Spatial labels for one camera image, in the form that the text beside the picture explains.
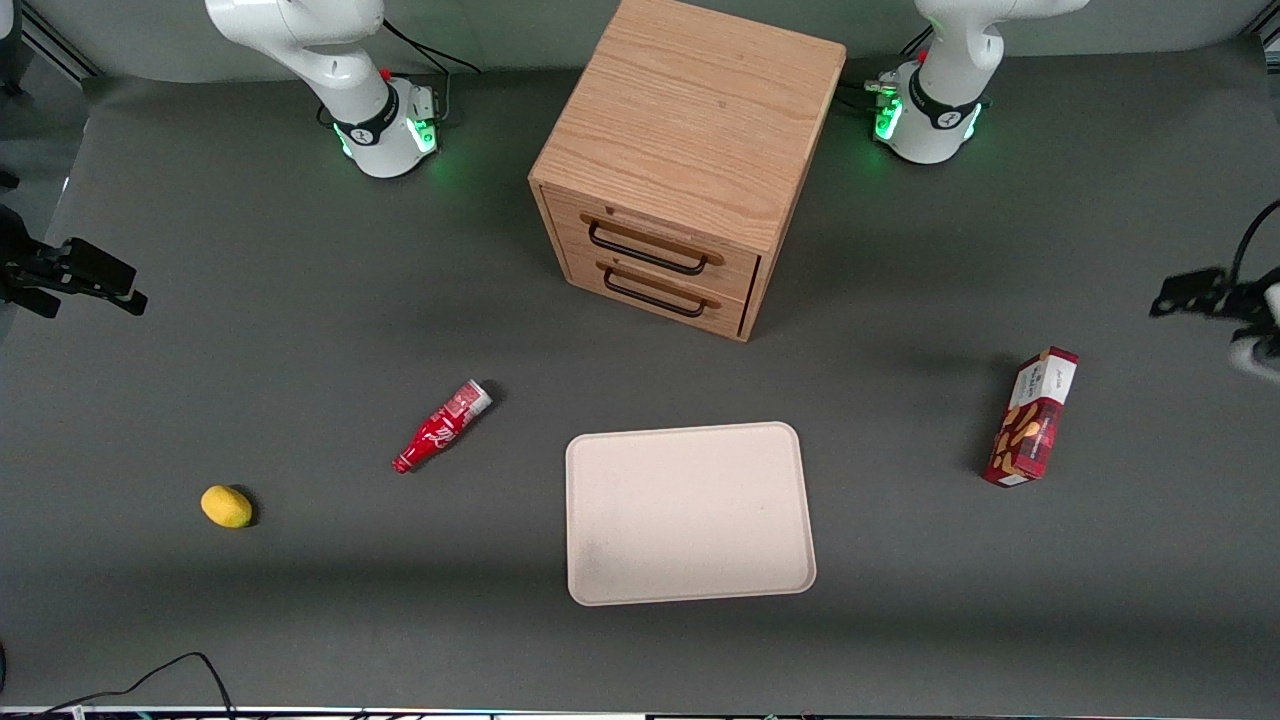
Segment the wooden cabinet top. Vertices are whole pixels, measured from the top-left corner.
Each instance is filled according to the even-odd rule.
[[[772,252],[844,63],[836,42],[622,0],[530,177]]]

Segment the black cable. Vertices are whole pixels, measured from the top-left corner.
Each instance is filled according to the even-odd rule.
[[[865,105],[855,105],[855,104],[850,102],[849,100],[845,100],[840,95],[832,95],[831,99],[835,100],[836,102],[840,102],[845,108],[849,108],[849,109],[852,109],[852,110],[859,110],[859,111],[867,110]]]
[[[448,68],[445,68],[444,65],[442,65],[439,60],[436,60],[435,58],[428,55],[417,45],[410,45],[410,47],[412,47],[413,50],[417,50],[419,55],[421,55],[421,56],[426,58],[428,60],[435,63],[435,67],[440,68],[440,72],[444,73],[444,109],[440,110],[439,113],[436,113],[436,115],[439,115],[436,119],[443,123],[444,120],[449,119],[449,109],[453,108],[453,73],[451,73]]]
[[[916,35],[906,45],[904,45],[902,49],[897,54],[899,55],[910,55],[911,53],[915,53],[920,47],[920,44],[923,44],[925,40],[928,40],[931,35],[933,35],[933,24],[932,23],[929,23],[929,27],[922,29],[920,35]]]
[[[415,51],[416,51],[416,53],[417,53],[419,55],[421,55],[421,56],[426,58],[428,60],[430,60],[430,61],[431,61],[431,64],[433,64],[433,65],[435,65],[436,68],[440,68],[440,72],[442,72],[442,73],[444,73],[444,76],[445,76],[445,77],[448,77],[448,76],[451,74],[451,73],[449,73],[449,68],[445,68],[445,67],[444,67],[443,64],[440,64],[440,61],[439,61],[439,60],[436,60],[434,55],[431,55],[431,54],[430,54],[430,53],[428,53],[426,50],[422,50],[421,47],[419,47],[419,46],[417,46],[417,44],[415,44],[415,42],[413,42],[413,41],[411,41],[411,40],[406,40],[406,42],[407,42],[407,44],[408,44],[408,46],[410,46],[410,47],[412,47],[412,49],[413,49],[413,50],[415,50]]]
[[[430,45],[422,45],[421,42],[416,41],[412,37],[410,37],[410,36],[404,35],[403,32],[401,32],[396,26],[393,26],[390,23],[390,20],[383,19],[383,27],[385,27],[388,31],[390,31],[392,35],[394,35],[396,37],[403,40],[404,42],[408,42],[413,47],[417,47],[420,50],[425,50],[428,53],[434,53],[434,54],[444,58],[445,60],[453,60],[454,63],[457,63],[460,65],[466,65],[466,67],[471,68],[472,70],[475,70],[476,74],[481,74],[483,73],[483,70],[480,70],[480,68],[472,65],[471,63],[468,63],[468,61],[466,61],[466,60],[463,60],[461,58],[454,58],[453,55],[449,55],[448,53],[443,53],[440,50],[436,50],[435,47],[431,47]]]
[[[1240,264],[1244,263],[1244,251],[1249,249],[1253,233],[1258,232],[1262,223],[1271,215],[1271,213],[1275,213],[1276,209],[1280,209],[1280,200],[1272,200],[1270,205],[1258,213],[1257,218],[1253,218],[1253,222],[1249,223],[1249,229],[1244,231],[1244,237],[1240,238],[1240,245],[1235,249],[1235,259],[1231,260],[1231,270],[1226,275],[1226,287],[1235,287],[1235,281],[1240,277]]]
[[[1262,28],[1266,27],[1266,24],[1271,22],[1271,18],[1276,17],[1276,13],[1280,13],[1280,6],[1271,8],[1271,12],[1268,12],[1265,18],[1262,18],[1258,22],[1253,23],[1253,29],[1251,29],[1249,32],[1252,32],[1254,35],[1257,35],[1258,32],[1261,32]]]
[[[180,662],[180,661],[183,661],[183,660],[186,660],[188,657],[198,657],[200,661],[205,664],[205,667],[209,669],[209,674],[214,676],[214,683],[218,684],[218,694],[221,697],[223,707],[227,710],[227,717],[234,720],[236,712],[234,712],[234,710],[232,710],[234,707],[232,705],[232,696],[227,692],[227,685],[223,684],[223,678],[218,674],[218,670],[214,667],[214,664],[209,661],[209,656],[206,656],[204,652],[198,652],[198,651],[197,652],[187,652],[187,653],[179,655],[178,657],[174,657],[169,662],[165,662],[164,665],[161,665],[161,666],[156,667],[155,670],[151,670],[146,675],[142,675],[141,678],[138,678],[137,682],[133,683],[132,685],[129,685],[127,689],[123,689],[123,691],[105,691],[105,692],[100,692],[100,693],[87,694],[84,697],[78,697],[76,700],[68,700],[67,702],[60,702],[60,703],[50,707],[49,710],[45,710],[44,712],[40,712],[35,717],[36,717],[36,720],[44,720],[45,717],[49,717],[51,715],[58,714],[58,711],[60,711],[60,710],[65,710],[68,707],[74,707],[77,705],[84,705],[86,702],[91,702],[91,701],[95,701],[95,700],[99,700],[99,698],[102,698],[102,697],[120,697],[120,696],[127,696],[127,694],[132,693],[133,691],[138,689],[142,685],[142,683],[146,683],[147,680],[150,680],[155,674],[160,673],[161,670],[166,670],[170,666],[177,665],[178,662]]]

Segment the red box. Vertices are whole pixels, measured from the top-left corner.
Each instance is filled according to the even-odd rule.
[[[1078,363],[1074,352],[1050,347],[1018,368],[983,479],[1009,488],[1044,475]]]

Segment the white label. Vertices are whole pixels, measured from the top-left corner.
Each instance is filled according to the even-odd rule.
[[[1021,407],[1042,397],[1066,405],[1066,393],[1071,391],[1073,378],[1075,378],[1075,363],[1057,355],[1037,360],[1018,373],[1009,409]]]
[[[480,397],[475,398],[475,401],[471,402],[471,406],[467,407],[467,411],[465,413],[466,416],[462,419],[463,425],[471,423],[471,420],[474,420],[476,415],[484,413],[485,409],[489,407],[489,404],[493,402],[493,398],[489,397],[489,393],[485,392],[484,388],[480,387],[475,380],[471,380],[468,384],[476,388],[476,391],[480,393]]]
[[[1071,391],[1075,378],[1075,363],[1057,355],[1050,355],[1044,361],[1044,383],[1041,396],[1066,405],[1066,393]]]
[[[1002,484],[1002,486],[1005,486],[1006,488],[1011,488],[1014,486],[1020,486],[1023,483],[1029,483],[1029,482],[1032,482],[1032,479],[1030,478],[1024,478],[1021,475],[1006,475],[1006,477],[1004,477],[1004,478],[1001,478],[1001,479],[998,479],[996,482],[1000,483],[1000,484]]]

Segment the wooden drawer cabinet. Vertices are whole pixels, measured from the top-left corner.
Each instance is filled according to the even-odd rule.
[[[692,233],[666,228],[594,200],[575,201],[544,188],[547,210],[566,255],[630,260],[650,274],[745,299],[758,256]]]
[[[529,181],[572,284],[746,341],[845,49],[622,0]]]

